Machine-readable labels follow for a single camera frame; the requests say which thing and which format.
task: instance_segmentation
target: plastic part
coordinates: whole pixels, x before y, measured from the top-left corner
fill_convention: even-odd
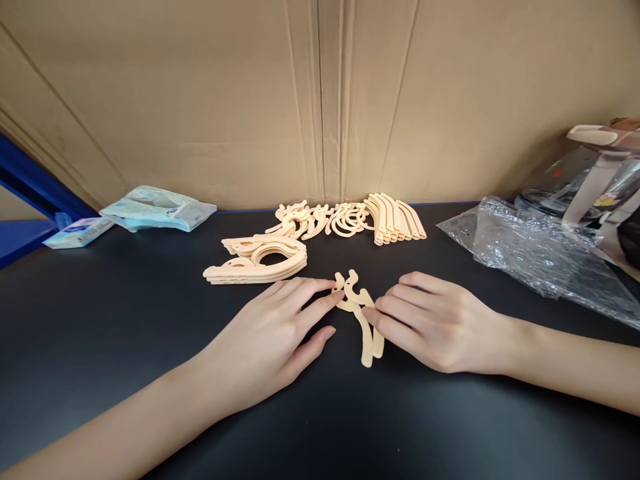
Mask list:
[[[349,278],[345,282],[345,294],[349,300],[357,303],[358,305],[364,305],[366,307],[375,308],[375,304],[366,289],[360,289],[360,293],[356,294],[353,291],[353,286],[358,282],[358,274],[355,270],[349,270]],[[385,338],[373,328],[373,346],[371,348],[373,356],[375,358],[382,358],[382,354],[385,350]]]
[[[307,265],[307,248],[304,243],[282,236],[256,235],[235,239],[224,239],[222,244],[231,259],[220,267],[209,267],[203,277],[213,285],[230,283],[271,283],[284,280]],[[287,259],[275,265],[261,264],[270,253],[280,253]]]
[[[341,290],[345,286],[345,278],[340,272],[335,273],[335,286],[332,291],[336,292]],[[360,356],[360,362],[366,368],[370,368],[373,364],[373,339],[371,338],[371,328],[369,322],[362,314],[362,308],[356,302],[350,299],[340,300],[336,305],[340,310],[352,312],[355,318],[360,323],[362,329],[362,354]]]
[[[346,238],[373,230],[376,245],[427,238],[415,210],[385,193],[372,193],[360,203],[338,203],[333,209],[328,205],[309,208],[306,204],[306,200],[288,207],[280,204],[275,212],[280,223],[265,230],[265,234],[308,240],[322,230],[326,235],[333,231]],[[367,224],[368,216],[373,219],[373,225]]]
[[[516,210],[494,197],[438,228],[480,263],[542,296],[569,299],[640,329],[640,303],[593,252],[596,230],[564,225],[536,210]]]

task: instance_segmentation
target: hand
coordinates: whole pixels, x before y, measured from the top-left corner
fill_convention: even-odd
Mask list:
[[[249,408],[282,390],[320,356],[335,328],[323,327],[304,345],[300,342],[344,292],[301,308],[314,293],[334,285],[330,280],[299,277],[274,283],[192,359],[202,383],[214,389],[217,417]]]
[[[390,342],[444,373],[506,374],[518,343],[516,319],[468,290],[420,272],[400,277],[365,318]]]

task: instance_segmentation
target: black tabletop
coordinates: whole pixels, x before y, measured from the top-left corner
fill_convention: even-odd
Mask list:
[[[544,299],[475,262],[434,225],[469,208],[416,210],[429,236],[376,247],[371,232],[306,242],[306,277],[355,269],[376,298],[420,270],[491,308],[548,327],[640,346],[640,331]],[[114,227],[84,249],[41,249],[0,271],[0,469],[37,451],[188,360],[264,285],[210,285],[273,213],[216,213],[191,233]],[[444,375],[387,343],[360,364],[353,315],[288,389],[215,425],[150,479],[631,479],[640,419],[506,377]]]

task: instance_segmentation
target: plastic bag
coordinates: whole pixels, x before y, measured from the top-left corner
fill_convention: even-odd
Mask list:
[[[100,210],[130,232],[150,227],[170,227],[190,232],[218,208],[186,195],[142,185]]]
[[[483,265],[508,273],[542,296],[564,297],[640,329],[640,303],[593,253],[596,230],[568,227],[494,197],[438,228]]]

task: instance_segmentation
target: cardboard box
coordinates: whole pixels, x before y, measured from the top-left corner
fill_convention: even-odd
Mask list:
[[[508,195],[637,115],[634,0],[0,3],[0,129],[94,208]]]

